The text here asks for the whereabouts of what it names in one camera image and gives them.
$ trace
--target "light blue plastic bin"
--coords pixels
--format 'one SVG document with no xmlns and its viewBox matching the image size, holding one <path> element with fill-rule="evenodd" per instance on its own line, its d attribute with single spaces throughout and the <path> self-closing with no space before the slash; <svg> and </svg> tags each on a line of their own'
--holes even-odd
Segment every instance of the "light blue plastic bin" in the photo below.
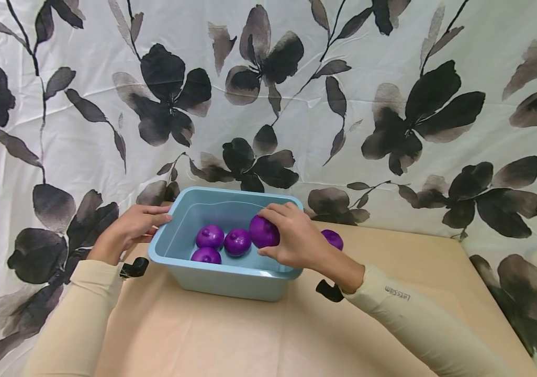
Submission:
<svg viewBox="0 0 537 377">
<path fill-rule="evenodd" d="M 288 195 L 189 187 L 172 205 L 171 222 L 159 228 L 149 245 L 149 258 L 166 265 L 185 290 L 275 302 L 285 294 L 288 282 L 301 274 L 269 257 L 258 255 L 252 245 L 239 258 L 220 249 L 222 264 L 191 261 L 197 250 L 198 231 L 216 224 L 227 234 L 234 228 L 248 229 L 250 220 L 269 203 L 301 202 Z"/>
</svg>

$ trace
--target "floral curtain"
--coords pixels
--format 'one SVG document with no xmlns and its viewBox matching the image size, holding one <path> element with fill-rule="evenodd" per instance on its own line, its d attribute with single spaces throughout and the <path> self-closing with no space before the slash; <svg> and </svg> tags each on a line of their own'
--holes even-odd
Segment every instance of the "floral curtain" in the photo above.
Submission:
<svg viewBox="0 0 537 377">
<path fill-rule="evenodd" d="M 537 364 L 537 2 L 0 0 L 0 376 L 192 185 L 458 239 Z"/>
</svg>

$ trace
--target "beige sleeve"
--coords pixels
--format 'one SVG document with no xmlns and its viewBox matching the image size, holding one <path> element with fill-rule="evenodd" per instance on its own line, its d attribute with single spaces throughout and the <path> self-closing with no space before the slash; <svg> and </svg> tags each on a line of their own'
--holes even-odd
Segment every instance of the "beige sleeve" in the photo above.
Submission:
<svg viewBox="0 0 537 377">
<path fill-rule="evenodd" d="M 375 266 L 365 266 L 356 293 L 343 294 L 440 377 L 513 376 L 467 326 Z"/>
<path fill-rule="evenodd" d="M 81 261 L 69 290 L 44 326 L 24 377 L 92 377 L 122 278 L 117 266 Z"/>
</svg>

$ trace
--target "purple onion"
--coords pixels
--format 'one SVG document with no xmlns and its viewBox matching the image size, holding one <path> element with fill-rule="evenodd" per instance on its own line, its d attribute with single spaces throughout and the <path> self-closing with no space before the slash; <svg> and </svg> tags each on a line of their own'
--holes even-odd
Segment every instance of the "purple onion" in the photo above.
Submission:
<svg viewBox="0 0 537 377">
<path fill-rule="evenodd" d="M 224 239 L 225 233 L 219 226 L 208 225 L 198 231 L 195 243 L 197 247 L 212 247 L 212 249 L 218 250 Z"/>
<path fill-rule="evenodd" d="M 250 239 L 258 249 L 267 246 L 277 246 L 281 240 L 279 229 L 264 217 L 258 215 L 250 221 Z"/>
<path fill-rule="evenodd" d="M 213 249 L 212 247 L 200 247 L 200 249 L 197 249 L 195 253 L 193 253 L 192 261 L 221 264 L 222 258 L 216 249 Z"/>
<path fill-rule="evenodd" d="M 344 249 L 344 240 L 337 234 L 336 231 L 325 229 L 321 231 L 321 234 L 325 236 L 327 242 L 336 249 L 342 251 Z"/>
<path fill-rule="evenodd" d="M 233 229 L 225 237 L 225 250 L 232 257 L 241 257 L 250 250 L 252 240 L 245 229 Z"/>
</svg>

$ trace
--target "beige tabletop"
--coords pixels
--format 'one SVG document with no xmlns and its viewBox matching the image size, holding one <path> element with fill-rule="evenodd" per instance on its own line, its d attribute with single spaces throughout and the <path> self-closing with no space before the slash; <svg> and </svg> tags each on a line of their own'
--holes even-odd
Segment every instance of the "beige tabletop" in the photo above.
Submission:
<svg viewBox="0 0 537 377">
<path fill-rule="evenodd" d="M 537 376 L 458 242 L 316 225 L 337 231 L 357 261 L 380 267 L 469 325 L 518 376 Z M 146 254 L 147 245 L 139 245 L 127 261 Z M 320 279 L 305 270 L 285 298 L 267 303 L 182 290 L 165 267 L 151 263 L 124 284 L 97 376 L 434 376 L 377 321 L 316 293 Z"/>
</svg>

